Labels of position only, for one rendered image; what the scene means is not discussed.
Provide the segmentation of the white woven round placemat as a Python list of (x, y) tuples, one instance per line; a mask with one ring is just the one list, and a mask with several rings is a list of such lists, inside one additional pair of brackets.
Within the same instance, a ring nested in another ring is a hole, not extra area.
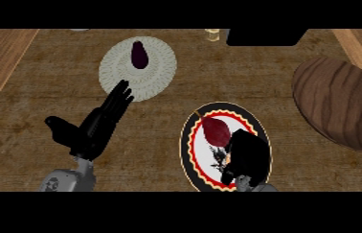
[(121, 80), (129, 81), (134, 101), (155, 97), (167, 88), (177, 71), (170, 45), (157, 37), (133, 36), (111, 48), (99, 65), (99, 83), (106, 93)]

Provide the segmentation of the dark red fruit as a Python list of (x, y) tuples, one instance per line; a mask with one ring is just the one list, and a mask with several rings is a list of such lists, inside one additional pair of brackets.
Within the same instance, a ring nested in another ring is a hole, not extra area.
[(231, 130), (226, 123), (210, 116), (202, 116), (195, 112), (199, 118), (199, 128), (204, 130), (204, 138), (216, 147), (225, 147), (231, 140)]

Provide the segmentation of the light wooden plank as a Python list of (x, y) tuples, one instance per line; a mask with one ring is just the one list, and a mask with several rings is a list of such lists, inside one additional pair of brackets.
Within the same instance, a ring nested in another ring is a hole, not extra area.
[(332, 33), (352, 64), (362, 69), (362, 29), (334, 29)]

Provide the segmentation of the black red patterned plate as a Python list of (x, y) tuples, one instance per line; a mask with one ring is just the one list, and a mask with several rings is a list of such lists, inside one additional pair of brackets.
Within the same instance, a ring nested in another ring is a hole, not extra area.
[[(259, 136), (270, 148), (270, 169), (267, 178), (256, 187), (248, 185), (250, 177), (239, 175), (225, 185), (220, 181), (223, 169), (231, 162), (231, 154), (225, 147), (213, 146), (204, 138), (204, 130), (199, 128), (199, 118), (195, 114), (214, 117), (222, 120), (231, 130), (238, 129)], [(267, 192), (276, 188), (267, 183), (272, 172), (272, 146), (264, 128), (253, 114), (238, 105), (228, 102), (214, 102), (202, 105), (189, 115), (180, 132), (180, 164), (189, 183), (199, 192)]]

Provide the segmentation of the dark purple eggplant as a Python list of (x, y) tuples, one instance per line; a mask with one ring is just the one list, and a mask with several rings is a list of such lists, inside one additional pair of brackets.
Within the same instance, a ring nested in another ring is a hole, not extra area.
[(148, 52), (140, 41), (133, 42), (132, 63), (137, 69), (145, 69), (148, 67)]

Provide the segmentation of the pale wooden board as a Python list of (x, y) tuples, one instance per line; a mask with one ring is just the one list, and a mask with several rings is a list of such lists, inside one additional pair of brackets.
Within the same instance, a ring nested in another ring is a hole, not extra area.
[(38, 32), (38, 29), (0, 29), (0, 91)]

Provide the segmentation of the pale yellow jar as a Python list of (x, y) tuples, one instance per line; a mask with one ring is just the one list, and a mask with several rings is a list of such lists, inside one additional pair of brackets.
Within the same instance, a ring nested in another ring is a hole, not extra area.
[(220, 40), (220, 29), (207, 29), (207, 40), (216, 42)]

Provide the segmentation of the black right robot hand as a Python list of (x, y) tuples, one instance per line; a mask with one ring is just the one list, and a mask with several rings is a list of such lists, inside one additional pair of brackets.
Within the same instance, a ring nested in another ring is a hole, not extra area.
[(270, 169), (270, 148), (264, 140), (250, 132), (238, 129), (225, 147), (231, 154), (220, 181), (229, 185), (239, 176), (248, 176), (248, 185), (256, 187), (267, 178)]

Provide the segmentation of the brown wooden bowl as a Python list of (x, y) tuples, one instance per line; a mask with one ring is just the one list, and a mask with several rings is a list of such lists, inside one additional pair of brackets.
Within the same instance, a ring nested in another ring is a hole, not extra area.
[(303, 62), (293, 76), (293, 98), (319, 134), (362, 151), (362, 69), (334, 58)]

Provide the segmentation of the black appliance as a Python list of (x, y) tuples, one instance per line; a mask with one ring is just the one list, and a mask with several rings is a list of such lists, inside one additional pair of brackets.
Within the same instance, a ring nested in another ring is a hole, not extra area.
[(294, 46), (306, 29), (231, 29), (226, 43), (229, 46)]

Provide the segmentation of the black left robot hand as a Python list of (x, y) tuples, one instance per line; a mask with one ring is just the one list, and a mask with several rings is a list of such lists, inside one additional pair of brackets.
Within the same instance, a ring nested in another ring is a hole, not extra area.
[(102, 154), (133, 99), (129, 81), (121, 80), (105, 102), (90, 111), (78, 127), (62, 118), (49, 116), (46, 124), (52, 139), (71, 149), (72, 156), (93, 161)]

